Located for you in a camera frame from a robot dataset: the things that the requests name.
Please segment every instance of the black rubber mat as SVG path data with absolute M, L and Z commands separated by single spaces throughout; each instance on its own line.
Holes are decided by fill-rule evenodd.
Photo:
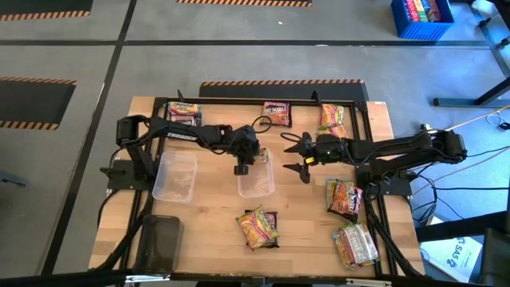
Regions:
M 83 17 L 93 0 L 0 0 L 0 21 Z
M 56 130 L 76 81 L 0 77 L 0 128 Z
M 177 3 L 312 7 L 312 0 L 177 0 Z
M 310 99 L 313 91 L 324 100 L 368 101 L 365 82 L 343 80 L 208 81 L 200 97 Z

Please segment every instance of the gray floor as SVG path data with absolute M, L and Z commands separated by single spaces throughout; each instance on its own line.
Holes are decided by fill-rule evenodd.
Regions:
M 138 1 L 127 38 L 155 39 L 330 39 L 398 40 L 390 1 L 315 0 L 312 9 L 177 5 Z M 0 39 L 116 39 L 128 0 L 96 0 L 90 18 L 39 22 L 0 22 Z M 467 5 L 453 5 L 457 24 L 442 40 L 484 40 Z M 0 260 L 10 262 L 0 277 L 35 274 L 56 221 L 94 109 L 112 47 L 0 47 L 0 77 L 55 77 L 78 80 L 56 132 L 0 129 L 2 169 L 25 176 L 25 189 L 0 185 Z M 396 136 L 416 132 L 421 123 L 447 128 L 490 110 L 433 108 L 436 96 L 477 97 L 504 79 L 489 48 L 377 48 L 299 46 L 125 47 L 108 94 L 96 140 L 84 173 L 56 272 L 87 269 L 96 231 L 96 214 L 105 195 L 99 168 L 115 150 L 115 122 L 125 116 L 133 96 L 197 96 L 202 81 L 303 78 L 362 78 L 371 100 L 388 103 Z M 510 118 L 510 112 L 504 112 Z M 510 140 L 479 120 L 459 128 L 477 153 Z M 437 165 L 431 178 L 460 169 Z M 507 186 L 510 154 L 437 183 L 441 187 Z M 423 182 L 414 182 L 417 190 Z M 440 197 L 465 216 L 503 210 L 501 191 L 442 192 Z M 420 192 L 414 206 L 431 199 Z M 456 216 L 438 204 L 437 213 Z

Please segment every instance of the hazard stripe tape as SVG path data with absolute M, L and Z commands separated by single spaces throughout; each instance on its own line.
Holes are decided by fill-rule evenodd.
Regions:
M 315 84 L 362 84 L 361 79 L 335 79 L 335 80 L 276 80 L 276 81 L 206 81 L 205 86 L 240 86 L 240 85 L 315 85 Z
M 54 131 L 58 127 L 59 127 L 59 124 L 0 120 L 0 128 L 38 129 L 38 130 Z
M 18 21 L 18 20 L 41 20 L 56 18 L 76 18 L 89 16 L 90 11 L 61 11 L 48 13 L 30 13 L 30 14 L 4 14 L 0 16 L 1 21 Z
M 247 6 L 287 6 L 312 7 L 312 0 L 275 1 L 275 0 L 177 0 L 184 4 L 216 4 L 216 5 L 247 5 Z
M 20 82 L 31 82 L 31 83 L 77 85 L 77 82 L 75 80 L 60 80 L 60 79 L 30 78 L 30 77 L 0 77 L 0 81 L 20 81 Z

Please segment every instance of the wooden table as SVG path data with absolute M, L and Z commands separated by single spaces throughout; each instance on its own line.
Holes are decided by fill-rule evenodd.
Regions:
M 129 115 L 150 116 L 154 97 L 133 98 Z M 368 102 L 368 115 L 374 140 L 393 138 L 387 106 L 383 102 Z M 203 104 L 204 124 L 231 124 L 238 128 L 251 124 L 261 114 L 260 105 Z M 328 177 L 354 180 L 352 166 L 335 163 L 312 167 L 312 181 L 303 184 L 299 175 L 284 169 L 284 163 L 301 161 L 299 155 L 283 150 L 293 145 L 280 138 L 280 132 L 300 135 L 315 132 L 320 109 L 292 107 L 291 129 L 272 127 L 269 132 L 257 135 L 262 146 L 273 154 L 276 192 L 269 197 L 244 199 L 237 193 L 237 180 L 233 175 L 235 158 L 215 155 L 195 143 L 166 140 L 166 151 L 190 151 L 198 159 L 198 173 L 191 203 L 177 204 L 155 200 L 152 214 L 173 215 L 184 225 L 182 244 L 176 273 L 229 274 L 274 277 L 373 277 L 371 267 L 352 272 L 342 266 L 332 239 L 332 231 L 346 226 L 348 221 L 339 215 L 326 212 L 325 182 Z M 353 136 L 349 110 L 344 124 L 349 137 Z M 124 236 L 133 200 L 133 191 L 117 193 L 104 207 L 89 267 L 102 263 Z M 397 196 L 386 196 L 386 212 L 390 232 L 395 243 L 414 268 L 424 273 L 418 241 L 414 231 L 408 203 Z M 235 218 L 246 209 L 263 205 L 267 211 L 277 211 L 280 249 L 250 250 Z M 364 208 L 360 222 L 366 221 Z M 138 236 L 131 246 L 128 267 L 132 266 Z M 382 271 L 389 273 L 386 249 L 379 239 Z

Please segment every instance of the plastic crate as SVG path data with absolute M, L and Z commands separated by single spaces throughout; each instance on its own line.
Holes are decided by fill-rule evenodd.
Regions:
M 393 0 L 391 9 L 400 38 L 417 40 L 439 40 L 453 26 L 454 20 L 448 0 L 436 0 L 441 12 L 441 22 L 412 22 L 407 16 L 405 0 Z

